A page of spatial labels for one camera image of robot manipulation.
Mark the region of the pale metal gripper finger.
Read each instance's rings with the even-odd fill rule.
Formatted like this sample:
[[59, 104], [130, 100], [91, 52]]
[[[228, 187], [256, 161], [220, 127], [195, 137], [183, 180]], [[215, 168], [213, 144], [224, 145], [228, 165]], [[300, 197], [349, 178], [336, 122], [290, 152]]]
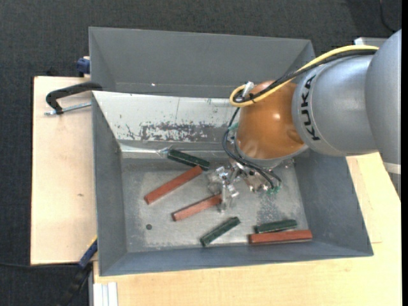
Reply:
[[219, 211], [225, 212], [231, 208], [238, 195], [239, 192], [233, 184], [230, 182], [223, 182], [221, 187], [221, 201], [218, 205]]
[[211, 170], [207, 174], [208, 189], [212, 194], [221, 194], [223, 187], [230, 184], [230, 172], [223, 166]]

